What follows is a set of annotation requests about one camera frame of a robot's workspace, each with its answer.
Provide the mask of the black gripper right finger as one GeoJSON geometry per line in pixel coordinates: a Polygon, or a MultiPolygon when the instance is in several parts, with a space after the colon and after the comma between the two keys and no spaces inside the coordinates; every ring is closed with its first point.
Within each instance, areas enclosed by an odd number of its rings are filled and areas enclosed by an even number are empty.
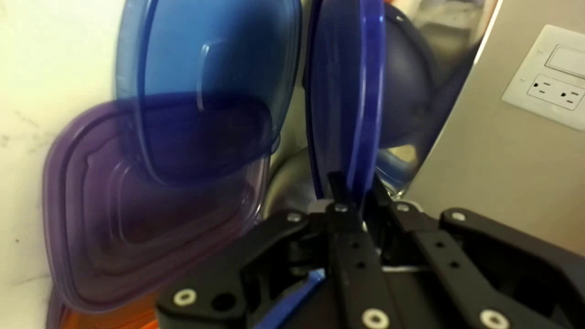
{"type": "Polygon", "coordinates": [[[497,293],[460,246],[411,204],[371,187],[371,235],[407,329],[521,329],[523,308],[497,293]]]}

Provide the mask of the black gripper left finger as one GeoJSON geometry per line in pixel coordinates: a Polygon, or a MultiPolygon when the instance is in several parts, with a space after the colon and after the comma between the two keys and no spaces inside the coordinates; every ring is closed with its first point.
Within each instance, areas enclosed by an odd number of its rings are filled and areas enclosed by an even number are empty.
{"type": "Polygon", "coordinates": [[[327,176],[333,204],[325,211],[329,266],[338,321],[343,329],[391,329],[393,299],[371,237],[340,173],[327,176]]]}

